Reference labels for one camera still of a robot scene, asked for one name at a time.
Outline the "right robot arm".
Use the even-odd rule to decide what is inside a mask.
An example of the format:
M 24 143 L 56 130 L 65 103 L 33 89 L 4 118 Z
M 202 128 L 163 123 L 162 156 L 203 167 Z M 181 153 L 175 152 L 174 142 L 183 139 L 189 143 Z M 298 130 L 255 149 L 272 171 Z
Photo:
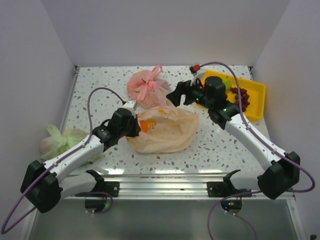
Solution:
M 299 182 L 300 157 L 295 153 L 276 155 L 278 150 L 246 117 L 239 108 L 228 101 L 226 86 L 217 76 L 209 76 L 202 84 L 199 79 L 180 81 L 175 90 L 167 94 L 174 106 L 179 106 L 185 96 L 184 105 L 197 103 L 208 109 L 210 119 L 241 142 L 261 165 L 262 173 L 246 173 L 239 169 L 223 177 L 222 193 L 235 196 L 251 190 L 260 190 L 269 199 L 275 200 Z

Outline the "orange plastic fruit bag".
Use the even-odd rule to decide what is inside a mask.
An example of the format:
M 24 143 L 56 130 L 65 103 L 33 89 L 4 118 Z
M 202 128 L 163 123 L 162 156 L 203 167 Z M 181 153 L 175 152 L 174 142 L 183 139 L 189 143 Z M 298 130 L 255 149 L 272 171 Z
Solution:
M 137 120 L 147 121 L 148 131 L 127 137 L 127 143 L 142 154 L 175 153 L 188 148 L 196 135 L 199 117 L 174 106 L 159 106 L 138 113 Z

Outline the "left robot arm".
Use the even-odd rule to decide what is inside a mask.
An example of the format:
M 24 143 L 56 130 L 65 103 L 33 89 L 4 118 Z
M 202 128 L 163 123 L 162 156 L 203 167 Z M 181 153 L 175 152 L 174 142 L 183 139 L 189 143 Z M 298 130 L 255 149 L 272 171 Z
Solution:
M 141 131 L 134 101 L 118 108 L 107 125 L 100 125 L 80 143 L 63 154 L 27 167 L 21 193 L 41 213 L 52 210 L 61 199 L 76 196 L 99 196 L 106 193 L 105 181 L 94 170 L 70 177 L 75 169 L 118 144 L 122 137 L 137 137 Z

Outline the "orange round fruit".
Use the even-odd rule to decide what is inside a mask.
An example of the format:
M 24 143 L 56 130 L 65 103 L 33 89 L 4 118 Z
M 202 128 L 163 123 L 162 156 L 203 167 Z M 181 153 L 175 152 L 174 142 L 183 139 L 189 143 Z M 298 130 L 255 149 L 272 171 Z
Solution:
M 140 122 L 140 129 L 142 132 L 146 133 L 149 130 L 148 122 L 145 120 L 141 120 Z

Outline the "dark red grape bunch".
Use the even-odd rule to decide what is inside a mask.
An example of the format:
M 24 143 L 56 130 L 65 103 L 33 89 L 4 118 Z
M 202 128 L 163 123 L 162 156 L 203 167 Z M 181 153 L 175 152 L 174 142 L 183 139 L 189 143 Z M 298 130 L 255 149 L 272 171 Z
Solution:
M 242 108 L 242 111 L 245 112 L 247 110 L 247 107 L 250 105 L 249 98 L 250 95 L 248 94 L 248 91 L 245 88 L 240 88 L 238 93 L 237 87 L 231 87 L 230 91 L 232 94 L 234 94 L 235 102 L 234 104 L 240 109 Z

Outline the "green pear fruit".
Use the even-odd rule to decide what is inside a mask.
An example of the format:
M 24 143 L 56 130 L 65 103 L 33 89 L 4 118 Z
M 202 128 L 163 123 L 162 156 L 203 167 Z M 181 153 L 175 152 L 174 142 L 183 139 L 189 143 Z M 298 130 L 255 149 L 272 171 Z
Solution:
M 230 77 L 225 76 L 222 78 L 222 83 L 225 85 L 225 92 L 229 92 L 232 88 L 232 81 Z

